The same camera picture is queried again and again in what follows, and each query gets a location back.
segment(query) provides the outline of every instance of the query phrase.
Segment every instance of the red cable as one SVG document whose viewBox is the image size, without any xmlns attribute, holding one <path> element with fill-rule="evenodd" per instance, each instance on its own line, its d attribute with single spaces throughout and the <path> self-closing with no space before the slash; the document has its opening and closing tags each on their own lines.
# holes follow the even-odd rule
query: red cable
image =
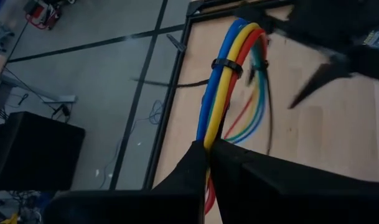
<svg viewBox="0 0 379 224">
<path fill-rule="evenodd" d="M 236 58 L 236 63 L 239 65 L 243 65 L 243 62 L 245 62 L 246 56 L 249 54 L 249 51 L 251 47 L 256 43 L 259 37 L 262 37 L 261 40 L 263 41 L 263 58 L 266 58 L 266 48 L 267 48 L 267 40 L 265 36 L 265 31 L 263 29 L 256 29 L 253 30 L 249 36 L 246 38 L 245 43 L 243 43 L 239 55 Z M 238 80 L 238 74 L 236 72 L 232 73 L 231 80 L 228 87 L 228 93 L 227 97 L 225 98 L 225 104 L 224 104 L 224 112 L 227 110 L 229 101 L 232 96 L 233 89 L 235 87 L 236 81 Z M 214 201 L 215 201 L 215 190 L 213 186 L 213 180 L 211 176 L 208 178 L 208 196 L 205 204 L 205 214 L 207 214 L 213 207 Z"/>
<path fill-rule="evenodd" d="M 240 112 L 239 116 L 236 118 L 236 120 L 233 122 L 233 124 L 228 129 L 227 133 L 224 136 L 224 139 L 226 139 L 229 136 L 229 134 L 231 133 L 231 131 L 233 130 L 233 128 L 236 126 L 236 124 L 239 122 L 239 120 L 241 119 L 241 117 L 246 112 L 247 108 L 250 106 L 250 103 L 251 103 L 252 100 L 253 100 L 253 94 L 249 97 L 249 100 L 247 101 L 246 106 L 242 109 L 242 111 Z"/>
</svg>

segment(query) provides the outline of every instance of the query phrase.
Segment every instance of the wooden board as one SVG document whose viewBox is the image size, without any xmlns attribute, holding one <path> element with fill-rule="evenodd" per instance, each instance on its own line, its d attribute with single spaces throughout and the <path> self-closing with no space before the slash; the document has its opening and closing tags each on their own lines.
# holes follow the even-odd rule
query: wooden board
<svg viewBox="0 0 379 224">
<path fill-rule="evenodd" d="M 271 13 L 285 18 L 289 8 Z M 211 61 L 234 18 L 194 24 L 179 83 L 210 76 Z M 365 77 L 336 80 L 296 109 L 290 102 L 327 59 L 289 39 L 273 34 L 268 49 L 269 75 L 274 106 L 271 156 L 350 177 L 379 181 L 379 83 Z M 248 69 L 248 62 L 243 66 Z M 236 84 L 224 129 L 227 130 L 247 100 L 250 89 L 242 78 Z M 200 102 L 205 86 L 178 89 L 164 139 L 154 185 L 176 166 L 195 139 Z M 241 146 L 265 153 L 268 113 L 256 134 Z M 215 205 L 206 223 L 220 223 Z"/>
</svg>

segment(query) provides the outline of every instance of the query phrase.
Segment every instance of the white cable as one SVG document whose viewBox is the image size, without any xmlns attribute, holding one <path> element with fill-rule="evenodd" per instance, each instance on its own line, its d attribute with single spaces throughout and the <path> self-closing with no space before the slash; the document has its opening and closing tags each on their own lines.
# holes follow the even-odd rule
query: white cable
<svg viewBox="0 0 379 224">
<path fill-rule="evenodd" d="M 38 211 L 34 211 L 39 216 L 39 223 L 41 223 L 41 214 Z"/>
</svg>

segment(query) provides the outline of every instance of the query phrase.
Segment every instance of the yellow cable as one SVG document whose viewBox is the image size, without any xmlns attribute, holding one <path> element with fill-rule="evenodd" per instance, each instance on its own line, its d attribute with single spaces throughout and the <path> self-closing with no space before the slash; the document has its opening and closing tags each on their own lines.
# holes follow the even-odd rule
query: yellow cable
<svg viewBox="0 0 379 224">
<path fill-rule="evenodd" d="M 245 42 L 246 38 L 249 36 L 250 32 L 260 28 L 258 24 L 251 23 L 245 26 L 236 39 L 233 41 L 232 47 L 228 53 L 227 59 L 231 61 L 235 61 L 238 57 L 239 51 L 241 49 L 241 46 Z M 223 108 L 225 104 L 225 98 L 227 97 L 229 83 L 232 76 L 232 69 L 228 67 L 224 67 L 220 79 L 220 83 L 218 85 L 217 95 L 215 97 L 215 103 L 213 107 L 213 112 L 210 118 L 210 122 L 208 124 L 206 136 L 204 139 L 204 148 L 206 148 L 206 151 L 209 152 L 213 142 L 215 140 L 215 136 L 218 132 L 218 127 L 221 123 Z"/>
</svg>

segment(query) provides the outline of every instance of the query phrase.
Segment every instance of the metal frame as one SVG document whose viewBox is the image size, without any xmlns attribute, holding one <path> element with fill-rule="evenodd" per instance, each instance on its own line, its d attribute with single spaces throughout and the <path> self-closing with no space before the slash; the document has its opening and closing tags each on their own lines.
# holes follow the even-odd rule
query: metal frame
<svg viewBox="0 0 379 224">
<path fill-rule="evenodd" d="M 209 0 L 195 1 L 190 3 L 188 7 L 187 18 L 185 21 L 184 32 L 182 34 L 180 42 L 183 43 L 185 46 L 188 44 L 193 24 L 198 22 L 209 21 L 212 19 L 233 16 L 234 11 L 238 9 L 241 5 L 208 13 L 201 13 L 200 10 L 238 1 L 239 0 Z M 248 6 L 257 9 L 274 9 L 277 7 L 288 6 L 291 4 L 291 0 L 260 0 L 252 3 L 247 3 Z M 170 86 L 176 86 L 178 84 L 184 58 L 185 52 L 177 53 L 177 57 L 175 59 L 172 71 L 172 76 L 170 79 Z M 164 108 L 161 117 L 161 123 L 157 128 L 156 138 L 153 144 L 150 160 L 145 174 L 145 180 L 143 183 L 143 189 L 146 190 L 151 190 L 153 187 L 153 182 L 157 171 L 157 165 L 159 163 L 160 153 L 163 147 L 164 136 L 166 135 L 167 124 L 169 122 L 170 112 L 174 101 L 175 91 L 176 88 L 169 87 L 169 89 L 167 90 L 166 98 L 164 100 Z"/>
</svg>

